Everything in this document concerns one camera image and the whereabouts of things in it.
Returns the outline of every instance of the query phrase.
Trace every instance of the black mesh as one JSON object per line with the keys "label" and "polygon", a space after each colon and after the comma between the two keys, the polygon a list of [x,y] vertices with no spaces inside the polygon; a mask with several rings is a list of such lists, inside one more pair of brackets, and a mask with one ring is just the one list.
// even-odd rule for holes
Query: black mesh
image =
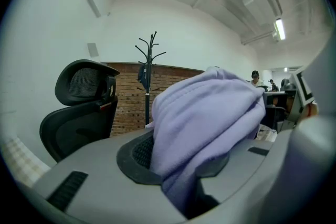
{"label": "black mesh", "polygon": [[109,111],[92,112],[62,124],[56,132],[61,154],[68,156],[89,143],[107,138],[107,132],[111,130],[108,125],[113,117]]}
{"label": "black mesh", "polygon": [[76,97],[93,97],[96,95],[101,79],[98,70],[82,68],[71,79],[69,92]]}
{"label": "black mesh", "polygon": [[153,136],[151,136],[137,145],[132,152],[134,160],[147,169],[151,166],[153,146],[154,139]]}

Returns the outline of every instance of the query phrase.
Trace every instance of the black office chair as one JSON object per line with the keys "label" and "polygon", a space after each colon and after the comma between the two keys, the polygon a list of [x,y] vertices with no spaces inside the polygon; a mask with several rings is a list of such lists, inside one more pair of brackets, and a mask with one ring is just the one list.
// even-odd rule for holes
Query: black office chair
{"label": "black office chair", "polygon": [[55,95],[69,107],[50,113],[40,126],[43,145],[55,161],[110,136],[118,104],[114,78],[118,74],[90,60],[75,61],[62,71]]}

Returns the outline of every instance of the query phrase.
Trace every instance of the cap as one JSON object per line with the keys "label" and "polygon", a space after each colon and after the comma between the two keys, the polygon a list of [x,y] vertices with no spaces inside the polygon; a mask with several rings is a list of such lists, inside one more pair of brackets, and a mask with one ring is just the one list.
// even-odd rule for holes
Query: cap
{"label": "cap", "polygon": [[252,71],[252,78],[258,78],[259,72],[257,70]]}

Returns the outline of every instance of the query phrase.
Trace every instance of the chair headrest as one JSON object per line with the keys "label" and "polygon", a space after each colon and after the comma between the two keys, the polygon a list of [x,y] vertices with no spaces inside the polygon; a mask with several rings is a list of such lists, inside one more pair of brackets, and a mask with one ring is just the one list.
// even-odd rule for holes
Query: chair headrest
{"label": "chair headrest", "polygon": [[115,79],[120,72],[91,60],[77,60],[59,75],[55,96],[64,105],[75,105],[100,100],[115,93]]}

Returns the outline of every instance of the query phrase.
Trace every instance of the person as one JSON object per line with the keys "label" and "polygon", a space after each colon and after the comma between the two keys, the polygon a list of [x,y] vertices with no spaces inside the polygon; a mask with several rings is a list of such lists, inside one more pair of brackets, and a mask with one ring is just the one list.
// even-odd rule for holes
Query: person
{"label": "person", "polygon": [[254,86],[254,87],[258,87],[258,86],[264,86],[262,80],[259,79],[259,72],[257,70],[254,70],[252,72],[252,80],[250,81],[250,83]]}
{"label": "person", "polygon": [[270,82],[271,85],[272,85],[272,90],[271,90],[271,92],[278,92],[278,91],[279,91],[279,88],[275,85],[273,79],[270,79],[269,82]]}

